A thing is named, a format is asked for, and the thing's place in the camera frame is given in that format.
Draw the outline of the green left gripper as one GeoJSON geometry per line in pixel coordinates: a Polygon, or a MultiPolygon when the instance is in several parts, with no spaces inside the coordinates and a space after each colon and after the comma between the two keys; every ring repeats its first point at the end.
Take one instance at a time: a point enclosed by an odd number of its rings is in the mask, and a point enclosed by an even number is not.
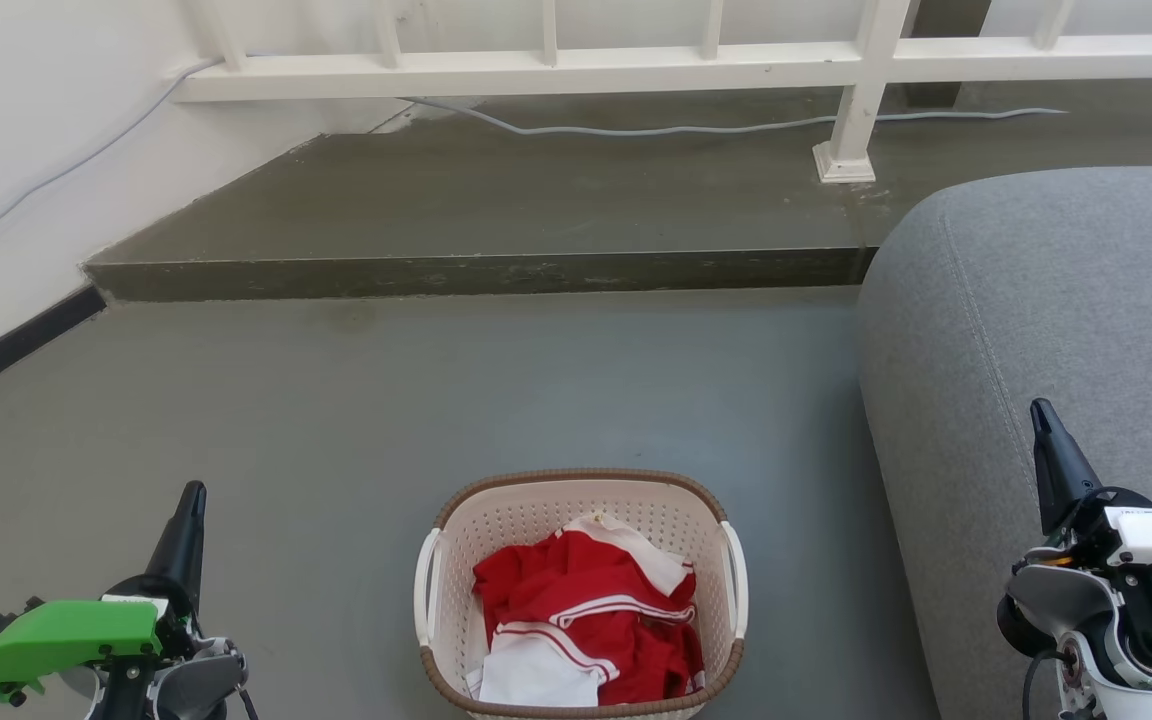
{"type": "Polygon", "coordinates": [[[188,482],[162,529],[146,574],[123,579],[99,600],[56,600],[6,621],[0,629],[0,702],[41,679],[84,665],[191,653],[204,570],[207,488],[188,482]]]}

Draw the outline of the cream laundry basket brown rim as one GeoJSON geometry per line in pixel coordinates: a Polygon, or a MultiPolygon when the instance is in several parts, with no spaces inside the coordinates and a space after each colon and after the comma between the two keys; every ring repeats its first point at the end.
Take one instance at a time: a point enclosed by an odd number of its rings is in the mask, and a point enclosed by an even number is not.
{"type": "Polygon", "coordinates": [[[744,655],[748,568],[736,530],[708,488],[668,471],[576,468],[492,477],[462,488],[422,541],[414,626],[435,691],[472,720],[691,720],[732,683],[744,655]],[[594,511],[685,556],[696,577],[692,626],[707,685],[677,700],[599,707],[531,707],[476,702],[467,673],[486,653],[473,568],[513,544],[535,544],[594,511]]]}

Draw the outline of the grey fabric sofa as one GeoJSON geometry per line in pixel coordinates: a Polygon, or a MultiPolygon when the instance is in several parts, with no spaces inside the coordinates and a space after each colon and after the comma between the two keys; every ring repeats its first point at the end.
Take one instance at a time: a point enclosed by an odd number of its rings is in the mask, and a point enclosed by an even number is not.
{"type": "Polygon", "coordinates": [[[861,396],[942,720],[1021,720],[996,628],[1043,541],[1029,406],[1152,501],[1152,167],[980,179],[919,202],[861,285],[861,396]]]}

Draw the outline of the black skirting board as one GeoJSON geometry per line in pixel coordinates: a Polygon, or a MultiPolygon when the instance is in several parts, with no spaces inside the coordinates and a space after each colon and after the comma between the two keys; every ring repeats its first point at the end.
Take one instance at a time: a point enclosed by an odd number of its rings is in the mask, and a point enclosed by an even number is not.
{"type": "Polygon", "coordinates": [[[18,325],[0,338],[0,376],[18,361],[63,336],[65,333],[88,323],[108,306],[100,291],[88,285],[71,293],[59,304],[50,306],[28,323],[18,325]]]}

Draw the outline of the white garment red trim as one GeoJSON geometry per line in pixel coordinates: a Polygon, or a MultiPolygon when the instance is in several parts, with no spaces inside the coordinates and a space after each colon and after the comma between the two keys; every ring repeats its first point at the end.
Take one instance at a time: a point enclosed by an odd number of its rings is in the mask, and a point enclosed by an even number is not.
{"type": "Polygon", "coordinates": [[[507,623],[465,680],[476,702],[570,708],[598,706],[599,689],[617,676],[616,665],[582,651],[559,626],[507,623]]]}

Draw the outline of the red garment white stripes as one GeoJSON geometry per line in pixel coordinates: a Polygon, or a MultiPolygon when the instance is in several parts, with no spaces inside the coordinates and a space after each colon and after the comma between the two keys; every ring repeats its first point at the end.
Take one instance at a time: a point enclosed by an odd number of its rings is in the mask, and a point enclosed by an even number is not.
{"type": "Polygon", "coordinates": [[[473,568],[486,652],[500,624],[548,623],[620,676],[599,706],[677,700],[707,685],[695,617],[695,573],[672,596],[657,591],[626,552],[579,533],[498,550],[473,568]]]}

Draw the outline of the white collar of red garment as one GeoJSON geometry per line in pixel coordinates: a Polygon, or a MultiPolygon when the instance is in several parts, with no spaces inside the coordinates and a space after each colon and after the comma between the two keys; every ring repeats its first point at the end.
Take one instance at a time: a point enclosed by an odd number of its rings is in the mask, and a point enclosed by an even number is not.
{"type": "Polygon", "coordinates": [[[584,535],[591,541],[609,544],[626,552],[647,582],[666,596],[675,593],[694,574],[692,564],[685,556],[658,548],[639,530],[614,518],[608,511],[594,511],[573,520],[558,529],[556,535],[568,533],[584,535]]]}

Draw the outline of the white wooden railing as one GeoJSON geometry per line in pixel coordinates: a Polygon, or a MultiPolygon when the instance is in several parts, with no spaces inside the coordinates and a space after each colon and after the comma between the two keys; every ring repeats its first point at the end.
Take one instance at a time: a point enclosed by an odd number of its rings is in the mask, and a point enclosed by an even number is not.
{"type": "Polygon", "coordinates": [[[362,38],[257,53],[232,0],[198,0],[220,56],[179,103],[647,94],[840,88],[814,146],[828,184],[870,183],[884,92],[900,85],[1152,79],[1152,0],[990,0],[933,29],[929,0],[361,0],[362,38]]]}

